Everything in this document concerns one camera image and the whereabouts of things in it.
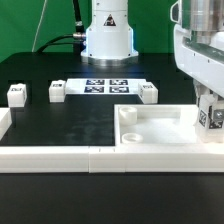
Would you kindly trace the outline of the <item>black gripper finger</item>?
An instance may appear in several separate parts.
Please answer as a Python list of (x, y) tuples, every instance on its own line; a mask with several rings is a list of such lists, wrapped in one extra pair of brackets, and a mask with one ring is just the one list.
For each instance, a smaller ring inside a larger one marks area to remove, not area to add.
[(213, 112), (213, 120), (215, 122), (224, 121), (224, 109), (217, 109)]

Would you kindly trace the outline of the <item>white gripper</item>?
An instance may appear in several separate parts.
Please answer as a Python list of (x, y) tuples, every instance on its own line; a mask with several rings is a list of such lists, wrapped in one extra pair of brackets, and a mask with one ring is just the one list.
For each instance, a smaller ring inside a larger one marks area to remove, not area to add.
[(224, 98), (224, 0), (177, 0), (170, 8), (177, 67), (193, 80), (196, 105)]

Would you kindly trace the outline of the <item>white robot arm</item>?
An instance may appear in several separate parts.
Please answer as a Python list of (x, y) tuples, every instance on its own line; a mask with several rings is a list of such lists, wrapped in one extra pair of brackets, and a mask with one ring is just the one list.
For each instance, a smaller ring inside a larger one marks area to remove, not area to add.
[[(140, 55), (128, 24), (128, 0), (92, 0), (92, 22), (84, 37), (84, 62), (118, 66), (140, 62), (154, 69), (163, 56)], [(170, 8), (174, 60), (194, 80), (199, 114), (224, 121), (224, 0), (177, 0)]]

